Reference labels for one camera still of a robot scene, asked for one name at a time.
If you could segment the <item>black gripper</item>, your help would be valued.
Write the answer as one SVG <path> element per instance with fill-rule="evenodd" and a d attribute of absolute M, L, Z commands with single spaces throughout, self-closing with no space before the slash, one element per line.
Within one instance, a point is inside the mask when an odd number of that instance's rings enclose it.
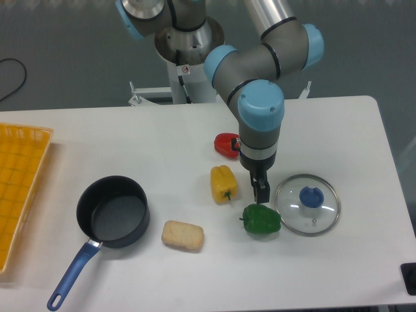
<path fill-rule="evenodd" d="M 266 159 L 251 159 L 245 154 L 240 153 L 240 163 L 250 171 L 250 183 L 253 188 L 253 196 L 257 203 L 268 203 L 270 201 L 270 185 L 267 178 L 267 170 L 269 170 L 276 159 L 276 153 Z M 257 180 L 253 172 L 260 172 Z"/>

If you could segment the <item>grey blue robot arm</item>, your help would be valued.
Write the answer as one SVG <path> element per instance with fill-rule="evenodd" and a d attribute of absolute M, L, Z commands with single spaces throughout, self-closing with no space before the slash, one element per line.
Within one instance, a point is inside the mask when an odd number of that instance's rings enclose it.
<path fill-rule="evenodd" d="M 257 203 L 270 199 L 267 172 L 274 164 L 285 97 L 285 74 L 316 64 L 324 54 L 321 32 L 302 24 L 288 1 L 246 1 L 260 44 L 240 52 L 225 43 L 205 1 L 117 1 L 130 35 L 153 36 L 164 60 L 174 103 L 222 98 L 239 124 L 234 146 L 250 173 Z"/>

